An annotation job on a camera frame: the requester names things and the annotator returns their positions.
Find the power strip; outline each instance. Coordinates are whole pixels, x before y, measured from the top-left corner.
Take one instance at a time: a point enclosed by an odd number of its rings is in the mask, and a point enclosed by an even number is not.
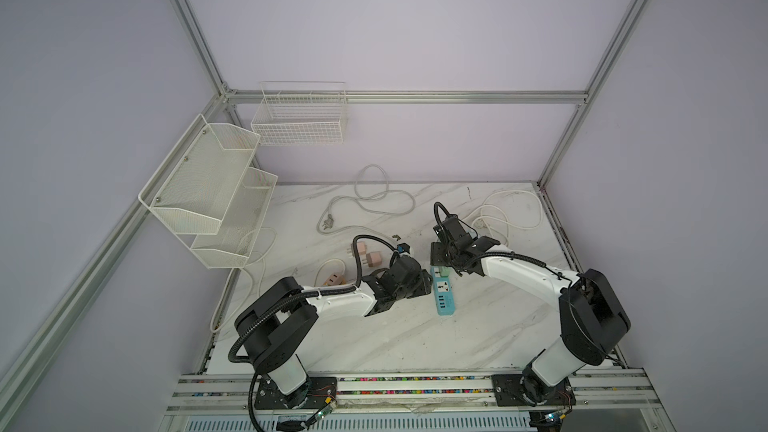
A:
[[[435,303],[438,315],[453,315],[456,306],[453,303],[453,291],[448,280],[449,267],[432,266],[432,286],[435,289]]]

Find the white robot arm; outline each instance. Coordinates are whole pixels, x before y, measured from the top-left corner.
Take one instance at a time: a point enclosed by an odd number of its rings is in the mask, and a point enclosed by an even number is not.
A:
[[[438,216],[440,208],[446,214],[444,219]],[[544,403],[567,376],[585,364],[600,364],[629,330],[626,313],[600,272],[590,269],[577,274],[553,268],[515,254],[492,238],[473,236],[439,202],[435,204],[435,216],[439,242],[432,244],[433,265],[508,282],[560,312],[560,337],[522,372],[519,398],[524,402]],[[268,374],[287,408],[301,404],[310,388],[295,351],[317,320],[378,314],[400,299],[432,291],[432,277],[410,256],[407,244],[395,248],[378,237],[358,235],[352,241],[353,251],[361,238],[392,249],[389,268],[363,277],[360,256],[356,254],[355,284],[308,288],[293,278],[283,278],[235,321],[239,338],[230,350],[229,360],[250,362],[257,374]],[[247,356],[236,355],[240,347],[245,348]]]

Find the wall-mounted basket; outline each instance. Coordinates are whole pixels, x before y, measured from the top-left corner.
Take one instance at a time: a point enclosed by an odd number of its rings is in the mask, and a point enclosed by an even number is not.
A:
[[[254,159],[259,135],[232,124],[204,122],[160,190],[144,202],[174,234],[216,234]]]
[[[141,189],[139,201],[206,267],[242,268],[254,249],[277,176],[250,166],[259,134],[208,123],[202,116],[193,127],[200,130],[168,178],[157,187],[159,168]],[[181,235],[194,238],[185,241]]]
[[[250,125],[262,146],[343,142],[344,82],[262,82],[261,91],[264,98]]]
[[[216,235],[197,235],[190,246],[208,268],[242,268],[248,263],[266,215],[277,176],[249,167]]]

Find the mesh shelf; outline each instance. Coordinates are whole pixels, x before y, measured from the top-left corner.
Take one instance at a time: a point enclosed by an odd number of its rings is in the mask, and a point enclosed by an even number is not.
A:
[[[256,244],[277,176],[248,167],[216,235],[197,235],[190,246],[208,268],[242,268]]]
[[[292,90],[275,90],[278,85]],[[250,124],[260,135],[261,145],[343,142],[346,92],[342,82],[262,82],[261,89],[264,98]]]
[[[149,204],[144,202],[145,190],[139,195],[142,203],[177,235],[219,232],[259,142],[259,135],[250,130],[202,120],[204,126],[184,158],[154,197],[145,198]]]

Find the white power cord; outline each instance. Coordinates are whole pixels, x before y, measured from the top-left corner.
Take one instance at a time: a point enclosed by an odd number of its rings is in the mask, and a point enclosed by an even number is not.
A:
[[[536,225],[529,227],[529,226],[519,226],[517,224],[513,224],[513,223],[511,223],[509,221],[509,217],[507,216],[506,212],[504,212],[503,209],[501,209],[498,206],[495,206],[493,204],[489,204],[488,203],[488,200],[491,197],[493,197],[493,196],[500,196],[501,194],[505,194],[507,196],[514,195],[514,194],[528,194],[530,196],[535,197],[536,198],[536,203],[538,204],[538,222],[536,223]],[[504,219],[501,219],[499,217],[494,217],[494,216],[484,216],[482,214],[482,209],[484,207],[495,208],[496,210],[498,210],[499,212],[502,213],[502,215],[504,216]],[[475,210],[473,210],[472,212],[467,214],[467,216],[464,217],[464,221],[466,222],[473,214],[475,214],[478,211],[480,211],[481,215],[475,217],[472,220],[471,226],[475,227],[475,225],[478,222],[480,222],[479,227],[480,228],[483,228],[483,227],[487,228],[488,229],[488,234],[491,235],[491,238],[496,238],[493,235],[494,232],[496,232],[497,234],[501,235],[501,237],[504,238],[504,240],[505,240],[504,245],[509,245],[509,235],[510,235],[510,232],[511,232],[510,227],[519,228],[520,230],[533,230],[534,228],[540,226],[542,224],[542,222],[544,221],[544,206],[542,205],[541,199],[539,199],[539,197],[536,194],[534,194],[533,192],[530,192],[528,190],[508,189],[508,190],[500,190],[498,192],[494,192],[490,196],[486,197],[484,201],[482,201],[482,205],[481,206],[477,207]],[[501,222],[503,224],[506,224],[506,226],[507,226],[507,234],[504,235],[504,234],[501,233],[501,231],[499,231],[496,228],[492,227],[490,224],[488,224],[488,220],[495,220],[497,222]]]
[[[357,184],[360,181],[360,177],[362,174],[368,170],[371,167],[378,168],[381,173],[384,175],[384,183],[385,187],[384,190],[377,192],[371,196],[361,196],[360,193],[357,191]],[[374,202],[377,200],[381,200],[384,197],[387,197],[389,193],[397,193],[397,194],[403,194],[405,196],[408,196],[411,199],[411,207],[406,210],[405,212],[387,212],[384,210],[373,210],[368,207],[365,207],[362,202]],[[409,214],[413,212],[413,209],[416,208],[416,197],[413,196],[410,192],[407,192],[405,190],[399,190],[399,189],[393,189],[389,190],[389,176],[386,174],[383,168],[378,166],[377,164],[370,164],[368,166],[365,166],[362,168],[360,172],[358,172],[357,177],[355,177],[355,196],[336,196],[328,202],[328,206],[324,211],[322,211],[322,214],[320,215],[320,219],[317,221],[317,226],[315,226],[315,229],[317,230],[318,234],[322,235],[332,235],[332,234],[338,234],[340,232],[344,232],[346,230],[350,230],[351,228],[361,228],[362,230],[367,230],[371,234],[379,235],[381,237],[389,239],[389,236],[386,234],[382,234],[378,231],[373,230],[372,228],[368,228],[366,226],[344,226],[341,228],[336,228],[333,230],[321,230],[320,226],[324,226],[324,228],[331,228],[333,225],[333,218],[331,216],[331,207],[333,207],[333,204],[337,203],[341,200],[351,200],[355,204],[357,204],[362,210],[366,212],[370,212],[371,214],[379,214],[381,216],[404,216],[405,214]]]
[[[262,254],[261,252],[255,252],[256,254],[259,254],[259,255],[260,255],[260,256],[259,256],[259,258],[258,258],[258,259],[256,259],[256,260],[255,260],[255,261],[253,261],[253,262],[249,262],[249,263],[245,264],[245,265],[243,266],[243,268],[241,269],[241,271],[242,271],[242,272],[244,272],[244,273],[245,273],[245,275],[247,275],[247,276],[248,276],[248,278],[250,279],[250,286],[248,287],[248,293],[247,293],[247,294],[245,294],[245,295],[243,296],[243,299],[242,299],[242,300],[240,300],[240,302],[237,304],[237,307],[235,307],[235,308],[233,309],[232,313],[231,313],[231,314],[229,314],[229,315],[227,315],[227,316],[226,316],[226,318],[225,318],[223,321],[221,321],[221,322],[219,323],[219,326],[218,326],[218,327],[216,327],[216,328],[214,327],[214,322],[216,321],[216,313],[214,313],[214,315],[213,315],[213,316],[211,316],[211,318],[210,318],[210,323],[209,323],[209,327],[208,327],[208,329],[209,329],[209,330],[210,330],[212,333],[214,333],[214,334],[215,334],[216,332],[220,331],[220,330],[221,330],[221,329],[224,327],[224,325],[226,324],[226,322],[228,322],[228,321],[229,321],[229,320],[230,320],[232,317],[234,317],[236,314],[239,314],[240,312],[242,312],[242,311],[240,310],[240,308],[241,308],[241,307],[243,307],[243,304],[244,304],[244,303],[245,303],[245,302],[248,300],[248,297],[250,297],[251,293],[254,291],[254,282],[255,282],[255,281],[254,281],[254,276],[253,276],[253,275],[251,275],[251,274],[250,274],[250,272],[248,272],[247,270],[245,270],[245,267],[247,267],[248,265],[252,265],[252,264],[255,264],[255,263],[257,263],[257,262],[261,262],[261,263],[262,263],[262,265],[263,265],[263,266],[262,266],[262,268],[261,268],[261,278],[259,279],[259,287],[258,287],[258,289],[257,289],[259,294],[260,294],[260,292],[261,292],[261,283],[262,283],[262,281],[264,280],[264,275],[266,274],[266,261],[264,260],[264,258],[266,257],[266,255],[267,255],[267,254],[269,254],[269,253],[270,253],[270,250],[272,250],[272,246],[273,246],[273,245],[275,245],[275,242],[277,241],[277,230],[275,230],[275,229],[274,229],[274,228],[272,228],[272,227],[262,227],[262,228],[261,228],[261,230],[268,230],[268,231],[270,231],[270,232],[272,232],[272,233],[274,234],[274,238],[272,239],[272,243],[270,243],[270,246],[266,248],[266,250],[264,251],[264,253],[263,253],[263,254]],[[237,245],[237,248],[240,248],[240,246],[243,244],[243,240],[245,240],[245,237],[248,237],[249,235],[253,234],[255,231],[256,231],[256,229],[255,229],[255,230],[252,230],[252,231],[250,231],[250,232],[248,232],[247,234],[245,234],[245,235],[243,236],[243,238],[240,240],[240,244],[238,244],[238,245]],[[237,269],[235,269],[235,268],[233,268],[232,270],[230,270],[230,274],[229,274],[229,277],[227,277],[227,279],[226,279],[226,283],[227,283],[227,284],[228,284],[228,283],[230,282],[230,280],[232,279],[232,276],[235,274],[235,271],[236,271],[236,270],[237,270]],[[224,290],[223,290],[223,291],[221,291],[221,297],[219,297],[219,301],[218,301],[218,303],[216,304],[216,309],[215,309],[215,310],[219,310],[219,307],[221,307],[221,303],[222,303],[222,301],[224,300],[224,293],[225,293],[225,292],[226,292],[226,287],[224,287]]]
[[[322,268],[325,267],[326,264],[330,264],[332,262],[340,262],[341,266],[344,267],[341,274],[344,275],[346,273],[346,264],[344,263],[343,260],[341,260],[340,258],[329,258],[328,260],[322,263],[320,268],[317,269],[317,275],[315,275],[315,281],[313,282],[313,287],[317,287],[317,279],[320,278],[320,271],[322,270]]]

